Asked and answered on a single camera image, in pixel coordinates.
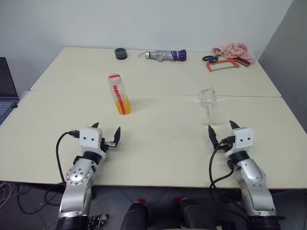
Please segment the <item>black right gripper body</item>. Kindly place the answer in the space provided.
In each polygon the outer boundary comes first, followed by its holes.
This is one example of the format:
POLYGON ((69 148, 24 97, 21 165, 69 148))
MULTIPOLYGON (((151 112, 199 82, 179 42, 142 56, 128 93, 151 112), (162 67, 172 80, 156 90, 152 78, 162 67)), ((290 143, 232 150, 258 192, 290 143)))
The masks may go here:
POLYGON ((221 141, 218 143, 217 149, 222 150, 224 153, 226 153, 230 150, 230 143, 221 141))

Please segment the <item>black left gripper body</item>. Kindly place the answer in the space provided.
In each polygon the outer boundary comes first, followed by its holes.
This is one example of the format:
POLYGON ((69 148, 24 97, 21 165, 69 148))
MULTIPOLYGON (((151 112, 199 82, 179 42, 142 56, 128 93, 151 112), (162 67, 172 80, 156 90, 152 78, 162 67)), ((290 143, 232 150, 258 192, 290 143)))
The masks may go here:
POLYGON ((104 138, 101 139, 101 150, 109 150, 109 148, 115 148, 116 144, 114 142, 107 142, 104 138))

